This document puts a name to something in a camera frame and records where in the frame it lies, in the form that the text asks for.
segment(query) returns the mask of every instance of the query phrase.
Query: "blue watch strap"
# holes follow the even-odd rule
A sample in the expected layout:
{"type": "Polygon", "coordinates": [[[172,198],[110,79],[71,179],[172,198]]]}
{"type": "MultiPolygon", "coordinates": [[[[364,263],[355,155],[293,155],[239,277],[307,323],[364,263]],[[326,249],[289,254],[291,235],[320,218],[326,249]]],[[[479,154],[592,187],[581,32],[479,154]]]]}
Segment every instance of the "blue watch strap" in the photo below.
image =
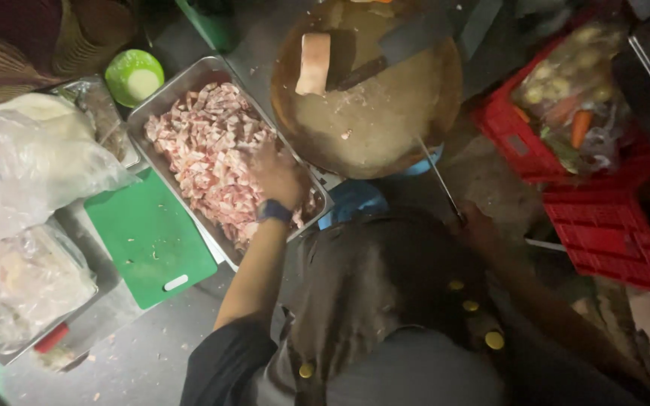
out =
{"type": "Polygon", "coordinates": [[[268,218],[276,218],[285,224],[290,224],[293,219],[293,212],[274,198],[268,198],[257,208],[257,221],[262,223],[268,218]]]}

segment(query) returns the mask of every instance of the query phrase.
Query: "chef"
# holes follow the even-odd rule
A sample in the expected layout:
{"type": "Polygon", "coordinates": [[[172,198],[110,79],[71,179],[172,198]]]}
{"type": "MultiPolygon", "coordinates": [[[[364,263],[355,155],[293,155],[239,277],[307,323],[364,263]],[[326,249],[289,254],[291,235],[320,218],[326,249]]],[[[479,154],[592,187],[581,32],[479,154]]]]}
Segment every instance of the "chef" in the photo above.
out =
{"type": "Polygon", "coordinates": [[[257,176],[269,200],[189,359],[182,406],[650,404],[643,370],[541,285],[472,203],[457,236],[399,209],[302,238],[300,289],[277,308],[305,191],[272,145],[257,176]],[[275,311],[287,315],[279,345],[275,311]]]}

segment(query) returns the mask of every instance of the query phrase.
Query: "wooden cutting board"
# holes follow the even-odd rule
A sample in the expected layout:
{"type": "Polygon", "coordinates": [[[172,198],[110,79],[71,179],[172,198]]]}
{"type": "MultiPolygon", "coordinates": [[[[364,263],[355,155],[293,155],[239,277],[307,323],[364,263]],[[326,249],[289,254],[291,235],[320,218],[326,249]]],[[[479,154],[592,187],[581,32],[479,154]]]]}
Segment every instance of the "wooden cutting board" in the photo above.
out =
{"type": "Polygon", "coordinates": [[[117,270],[142,309],[184,291],[217,272],[217,263],[192,218],[151,168],[142,182],[98,194],[85,210],[117,270]],[[172,291],[166,283],[187,275],[172,291]]]}

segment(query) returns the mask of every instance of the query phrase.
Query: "stainless steel tray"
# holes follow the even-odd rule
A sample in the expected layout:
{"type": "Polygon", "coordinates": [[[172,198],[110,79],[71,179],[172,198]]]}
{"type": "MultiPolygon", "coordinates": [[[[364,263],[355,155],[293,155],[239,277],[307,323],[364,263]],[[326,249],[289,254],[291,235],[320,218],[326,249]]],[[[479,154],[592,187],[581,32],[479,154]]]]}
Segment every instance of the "stainless steel tray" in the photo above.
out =
{"type": "MultiPolygon", "coordinates": [[[[172,105],[177,99],[185,96],[188,91],[198,92],[208,83],[217,82],[230,82],[239,86],[243,95],[247,98],[249,104],[253,106],[255,111],[260,117],[266,121],[273,129],[277,127],[273,124],[272,119],[268,117],[260,108],[260,106],[247,94],[247,89],[242,86],[239,78],[230,69],[227,63],[219,56],[208,56],[195,62],[189,68],[177,74],[175,77],[167,81],[157,92],[149,96],[139,106],[134,108],[127,118],[129,125],[129,135],[132,140],[137,144],[144,154],[145,159],[149,162],[159,177],[165,181],[170,190],[175,194],[182,206],[187,210],[195,222],[199,223],[204,230],[212,236],[212,238],[220,246],[222,253],[225,254],[232,263],[239,265],[242,260],[242,253],[235,249],[235,245],[225,237],[225,233],[221,228],[215,226],[210,220],[198,211],[194,211],[189,207],[189,199],[182,197],[182,190],[180,189],[179,182],[175,180],[175,176],[170,172],[170,163],[164,155],[155,151],[152,142],[147,138],[144,132],[144,124],[147,123],[150,114],[160,115],[164,114],[172,108],[172,105]]],[[[293,148],[282,137],[282,134],[277,132],[277,136],[284,143],[285,147],[293,153],[295,159],[302,164],[302,160],[293,151],[293,148]]],[[[311,226],[320,219],[330,208],[334,205],[332,198],[320,185],[320,182],[315,178],[311,171],[308,171],[313,188],[316,190],[317,210],[315,217],[311,218],[305,223],[305,226],[299,230],[294,230],[288,237],[288,241],[298,236],[307,227],[311,226]]]]}

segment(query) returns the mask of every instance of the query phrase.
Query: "chopped pork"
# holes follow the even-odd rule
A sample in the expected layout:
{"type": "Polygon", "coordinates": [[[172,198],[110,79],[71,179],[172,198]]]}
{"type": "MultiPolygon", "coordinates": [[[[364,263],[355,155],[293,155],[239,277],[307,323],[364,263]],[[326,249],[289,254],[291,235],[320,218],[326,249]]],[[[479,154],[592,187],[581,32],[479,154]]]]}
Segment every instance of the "chopped pork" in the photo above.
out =
{"type": "MultiPolygon", "coordinates": [[[[167,113],[150,115],[144,130],[169,160],[190,208],[221,224],[237,246],[246,246],[257,231],[255,212],[264,200],[248,158],[276,134],[254,115],[240,89],[210,83],[188,92],[167,113]]],[[[307,205],[314,206],[313,193],[307,205]]],[[[301,210],[293,222],[302,227],[301,210]]]]}

